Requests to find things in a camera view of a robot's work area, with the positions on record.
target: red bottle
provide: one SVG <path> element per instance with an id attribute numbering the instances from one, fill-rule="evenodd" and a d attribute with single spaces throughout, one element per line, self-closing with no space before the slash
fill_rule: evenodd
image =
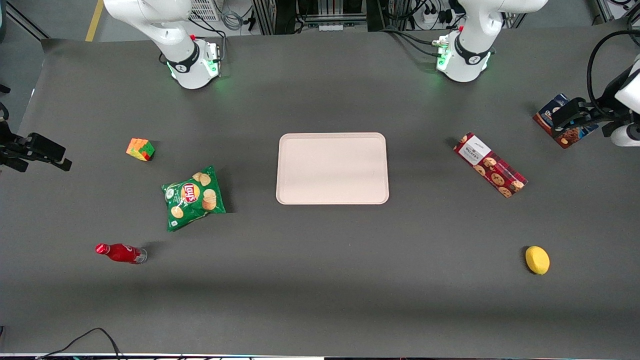
<path id="1" fill-rule="evenodd" d="M 107 245 L 100 243 L 96 245 L 95 251 L 121 263 L 142 264 L 147 260 L 147 251 L 145 249 L 124 244 Z"/>

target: white tray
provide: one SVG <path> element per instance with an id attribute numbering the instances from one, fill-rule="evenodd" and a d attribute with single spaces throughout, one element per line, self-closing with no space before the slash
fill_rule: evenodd
<path id="1" fill-rule="evenodd" d="M 380 205 L 389 198 L 379 133 L 284 134 L 276 199 L 284 205 Z"/>

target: yellow fruit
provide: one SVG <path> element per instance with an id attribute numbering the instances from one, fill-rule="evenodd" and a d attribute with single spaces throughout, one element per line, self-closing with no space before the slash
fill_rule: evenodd
<path id="1" fill-rule="evenodd" d="M 543 248 L 539 246 L 529 247 L 525 258 L 527 259 L 527 266 L 535 274 L 544 275 L 549 270 L 549 255 Z"/>

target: label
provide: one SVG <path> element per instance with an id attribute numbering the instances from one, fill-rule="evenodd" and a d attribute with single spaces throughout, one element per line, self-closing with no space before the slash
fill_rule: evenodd
<path id="1" fill-rule="evenodd" d="M 186 183 L 180 191 L 180 196 L 188 203 L 195 202 L 200 196 L 200 188 L 195 184 Z"/>
<path id="2" fill-rule="evenodd" d="M 476 166 L 489 153 L 491 149 L 485 143 L 480 141 L 476 135 L 471 136 L 460 149 L 459 154 L 462 155 L 471 165 Z"/>

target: power strip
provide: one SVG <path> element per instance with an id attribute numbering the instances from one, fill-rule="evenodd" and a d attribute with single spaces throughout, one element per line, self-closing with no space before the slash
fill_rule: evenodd
<path id="1" fill-rule="evenodd" d="M 431 27 L 438 21 L 438 13 L 424 13 L 422 12 L 422 23 L 424 26 Z"/>

